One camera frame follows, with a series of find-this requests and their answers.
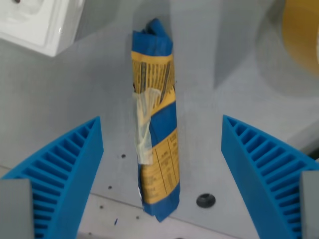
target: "blue 3d-printed block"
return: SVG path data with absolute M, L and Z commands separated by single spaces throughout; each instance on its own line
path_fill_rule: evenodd
M 301 239 L 299 178 L 318 164 L 280 140 L 223 117 L 221 151 L 260 239 Z
M 100 118 L 75 128 L 2 179 L 27 178 L 36 239 L 75 239 L 103 154 Z

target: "white electrical outlet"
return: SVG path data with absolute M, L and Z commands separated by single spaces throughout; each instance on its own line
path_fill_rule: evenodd
M 56 56 L 73 44 L 84 0 L 1 0 L 0 38 Z

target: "black screw hole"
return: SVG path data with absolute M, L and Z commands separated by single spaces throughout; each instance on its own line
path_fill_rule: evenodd
M 200 195 L 197 200 L 196 204 L 201 208 L 211 208 L 216 203 L 216 198 L 209 193 L 204 193 Z

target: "clear tape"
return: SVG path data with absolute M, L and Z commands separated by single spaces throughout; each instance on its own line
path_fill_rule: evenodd
M 160 97 L 160 90 L 154 88 L 147 88 L 141 94 L 133 93 L 135 148 L 139 164 L 153 164 L 150 123 L 152 111 L 158 97 Z

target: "cylindrical package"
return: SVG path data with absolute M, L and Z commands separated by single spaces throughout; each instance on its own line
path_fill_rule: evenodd
M 139 191 L 158 221 L 179 204 L 173 43 L 158 19 L 133 32 L 132 65 Z

